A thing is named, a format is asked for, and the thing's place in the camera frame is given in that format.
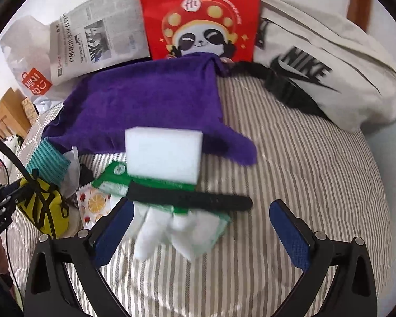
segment panda face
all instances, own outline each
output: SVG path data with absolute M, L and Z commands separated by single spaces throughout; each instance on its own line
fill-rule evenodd
M 224 53 L 226 39 L 224 30 L 217 25 L 198 24 L 186 27 L 175 40 L 182 56 L 194 52 L 211 52 L 218 56 Z

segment striped bedsheet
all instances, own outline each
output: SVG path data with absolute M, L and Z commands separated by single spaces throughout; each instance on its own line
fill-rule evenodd
M 292 264 L 268 219 L 274 199 L 283 199 L 313 230 L 331 239 L 362 237 L 373 263 L 377 292 L 389 280 L 392 236 L 378 168 L 362 132 L 284 107 L 254 78 L 219 78 L 225 123 L 251 138 L 258 163 L 243 167 L 204 155 L 199 190 L 249 195 L 254 208 L 233 213 L 214 249 L 193 262 L 171 246 L 158 247 L 146 262 L 133 259 L 134 240 L 120 244 L 101 268 L 111 289 L 133 317 L 270 316 L 286 298 L 301 271 Z M 19 157 L 28 163 L 44 126 L 57 106 L 38 119 Z M 124 154 L 83 155 L 97 177 Z M 11 173 L 15 180 L 19 173 Z M 39 233 L 17 212 L 9 228 L 10 258 L 24 290 Z M 95 315 L 72 266 L 70 278 L 83 309 Z M 309 310 L 315 314 L 334 275 L 331 268 Z

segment newspaper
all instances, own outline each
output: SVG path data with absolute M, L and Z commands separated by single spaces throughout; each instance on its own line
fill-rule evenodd
M 140 0 L 89 0 L 51 24 L 51 81 L 149 56 Z

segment metal screw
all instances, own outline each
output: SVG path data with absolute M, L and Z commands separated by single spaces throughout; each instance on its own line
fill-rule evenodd
M 40 238 L 39 238 L 39 241 L 42 243 L 42 242 L 47 241 L 48 239 L 49 239 L 49 235 L 47 235 L 47 234 L 42 234 L 42 235 L 40 236 Z
M 89 230 L 88 229 L 82 229 L 78 231 L 78 237 L 79 238 L 85 238 L 86 236 L 88 236 L 89 234 Z
M 321 241 L 324 241 L 327 238 L 326 234 L 322 231 L 317 231 L 315 236 Z
M 360 238 L 360 237 L 355 238 L 355 243 L 358 244 L 358 245 L 364 245 L 365 244 L 364 240 L 362 238 Z

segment nike waist bag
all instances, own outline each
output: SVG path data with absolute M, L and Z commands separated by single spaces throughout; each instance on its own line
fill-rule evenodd
M 290 0 L 261 3 L 254 62 L 270 68 L 266 88 L 279 100 L 305 111 L 308 95 L 350 132 L 396 119 L 396 63 L 374 38 L 340 15 Z

